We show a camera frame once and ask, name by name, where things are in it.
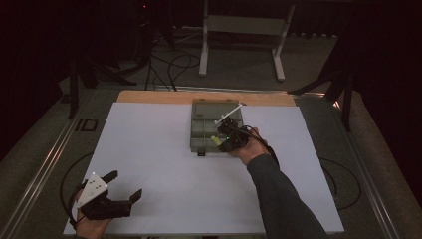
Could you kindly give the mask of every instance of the white stand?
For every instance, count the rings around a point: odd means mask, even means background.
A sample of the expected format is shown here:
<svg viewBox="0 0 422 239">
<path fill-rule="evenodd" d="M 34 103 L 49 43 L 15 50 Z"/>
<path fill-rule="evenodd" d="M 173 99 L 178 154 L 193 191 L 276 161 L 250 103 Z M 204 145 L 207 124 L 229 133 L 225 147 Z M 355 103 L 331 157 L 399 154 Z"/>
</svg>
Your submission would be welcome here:
<svg viewBox="0 0 422 239">
<path fill-rule="evenodd" d="M 277 72 L 277 80 L 283 82 L 286 79 L 282 61 L 280 60 L 280 53 L 282 52 L 283 45 L 286 41 L 292 16 L 295 11 L 295 5 L 289 7 L 286 19 L 246 18 L 208 15 L 208 0 L 204 1 L 202 53 L 199 65 L 199 75 L 201 77 L 205 77 L 207 75 L 209 50 L 208 31 L 215 31 L 280 36 L 279 45 L 277 46 L 277 49 L 273 49 L 272 54 L 274 58 L 274 66 Z"/>
</svg>

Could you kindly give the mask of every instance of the hand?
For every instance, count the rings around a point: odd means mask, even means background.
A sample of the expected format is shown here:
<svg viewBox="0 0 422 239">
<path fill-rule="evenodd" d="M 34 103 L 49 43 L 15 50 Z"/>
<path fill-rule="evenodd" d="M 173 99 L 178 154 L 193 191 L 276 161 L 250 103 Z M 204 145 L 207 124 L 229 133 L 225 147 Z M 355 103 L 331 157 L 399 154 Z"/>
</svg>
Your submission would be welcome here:
<svg viewBox="0 0 422 239">
<path fill-rule="evenodd" d="M 82 190 L 80 190 L 76 195 L 76 201 L 78 201 L 81 194 Z M 85 237 L 87 239 L 100 239 L 103 237 L 108 224 L 111 222 L 111 219 L 90 220 L 84 216 L 84 214 L 81 212 L 81 209 L 78 209 L 77 221 L 77 236 Z"/>
<path fill-rule="evenodd" d="M 252 135 L 259 137 L 259 132 L 256 127 L 249 130 L 249 132 Z M 267 153 L 268 151 L 265 146 L 253 137 L 249 139 L 248 144 L 246 144 L 246 146 L 229 152 L 230 155 L 239 157 L 245 165 L 248 165 L 248 163 L 255 157 Z"/>
</svg>

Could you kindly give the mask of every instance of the white sheet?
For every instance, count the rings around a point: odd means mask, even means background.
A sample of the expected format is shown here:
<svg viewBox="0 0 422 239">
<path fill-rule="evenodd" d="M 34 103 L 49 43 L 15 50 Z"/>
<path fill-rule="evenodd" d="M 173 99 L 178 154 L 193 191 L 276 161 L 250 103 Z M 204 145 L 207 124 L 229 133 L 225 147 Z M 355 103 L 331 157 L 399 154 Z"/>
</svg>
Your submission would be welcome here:
<svg viewBox="0 0 422 239">
<path fill-rule="evenodd" d="M 241 109 L 259 128 L 282 171 L 328 233 L 343 227 L 299 108 Z M 113 104 L 86 178 L 118 170 L 108 198 L 127 200 L 142 188 L 131 216 L 108 234 L 189 235 L 265 233 L 246 167 L 223 153 L 190 152 L 190 105 Z M 68 224 L 65 234 L 75 233 Z"/>
</svg>

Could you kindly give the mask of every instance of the sleeve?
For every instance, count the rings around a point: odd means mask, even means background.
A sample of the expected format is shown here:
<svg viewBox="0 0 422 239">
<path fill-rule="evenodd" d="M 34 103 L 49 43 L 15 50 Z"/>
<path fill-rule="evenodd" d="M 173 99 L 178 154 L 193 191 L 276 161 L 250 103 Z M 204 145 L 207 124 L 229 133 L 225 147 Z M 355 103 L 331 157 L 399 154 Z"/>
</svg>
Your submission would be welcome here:
<svg viewBox="0 0 422 239">
<path fill-rule="evenodd" d="M 257 188 L 261 215 L 269 239 L 328 238 L 314 214 L 270 155 L 260 155 L 247 169 Z"/>
</svg>

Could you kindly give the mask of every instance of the metal leg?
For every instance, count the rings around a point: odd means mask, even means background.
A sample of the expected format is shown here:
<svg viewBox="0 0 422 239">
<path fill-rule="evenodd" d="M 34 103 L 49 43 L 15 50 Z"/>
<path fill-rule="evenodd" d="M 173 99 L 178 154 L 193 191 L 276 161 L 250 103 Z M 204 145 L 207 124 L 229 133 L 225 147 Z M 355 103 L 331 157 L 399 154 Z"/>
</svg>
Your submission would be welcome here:
<svg viewBox="0 0 422 239">
<path fill-rule="evenodd" d="M 348 75 L 344 89 L 343 109 L 341 111 L 341 121 L 347 131 L 350 131 L 350 108 L 351 95 L 353 92 L 353 76 Z"/>
<path fill-rule="evenodd" d="M 274 59 L 274 66 L 276 68 L 277 73 L 277 80 L 279 82 L 283 82 L 285 77 L 285 72 L 282 66 L 282 60 L 280 60 L 280 53 L 282 52 L 283 45 L 285 44 L 286 37 L 288 35 L 289 27 L 292 21 L 293 13 L 295 12 L 295 5 L 289 7 L 288 15 L 286 16 L 285 23 L 283 24 L 282 34 L 280 36 L 280 42 L 277 49 L 273 49 L 273 59 Z"/>
<path fill-rule="evenodd" d="M 346 84 L 347 84 L 347 74 L 343 73 L 338 77 L 338 79 L 331 82 L 331 85 L 329 85 L 329 88 L 328 90 L 326 90 L 323 97 L 329 102 L 337 101 L 338 98 L 341 96 L 341 93 L 346 88 Z"/>
<path fill-rule="evenodd" d="M 199 76 L 207 75 L 208 66 L 208 0 L 204 0 L 204 26 L 202 34 L 202 53 L 199 63 Z"/>
<path fill-rule="evenodd" d="M 313 81 L 313 82 L 307 84 L 306 86 L 303 86 L 303 87 L 296 89 L 296 90 L 293 90 L 293 91 L 288 91 L 288 94 L 302 95 L 302 94 L 312 90 L 313 88 L 319 87 L 322 84 L 325 84 L 327 82 L 336 81 L 338 78 L 341 78 L 343 74 L 344 74 L 343 71 L 332 72 L 329 75 L 327 75 L 326 77 L 323 77 L 323 78 L 319 77 L 316 81 Z"/>
<path fill-rule="evenodd" d="M 109 77 L 111 77 L 113 80 L 117 81 L 118 83 L 125 85 L 125 86 L 136 86 L 136 83 L 130 82 L 125 78 L 122 78 L 118 75 L 116 75 L 115 73 L 113 73 L 111 70 L 109 70 L 107 67 L 99 64 L 98 62 L 96 62 L 94 59 L 92 59 L 89 56 L 84 56 L 84 60 L 87 61 L 91 66 L 95 67 L 97 70 L 99 70 L 100 72 L 108 75 Z"/>
</svg>

